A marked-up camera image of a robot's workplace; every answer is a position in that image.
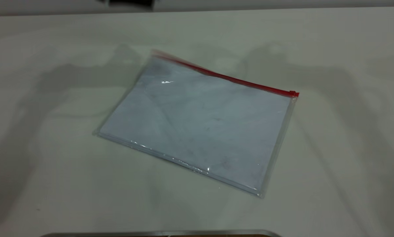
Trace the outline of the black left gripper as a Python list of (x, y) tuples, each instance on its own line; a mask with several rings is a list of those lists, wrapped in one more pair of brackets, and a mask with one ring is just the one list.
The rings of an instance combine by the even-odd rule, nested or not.
[(133, 5), (141, 7), (152, 7), (153, 0), (107, 0), (108, 5)]

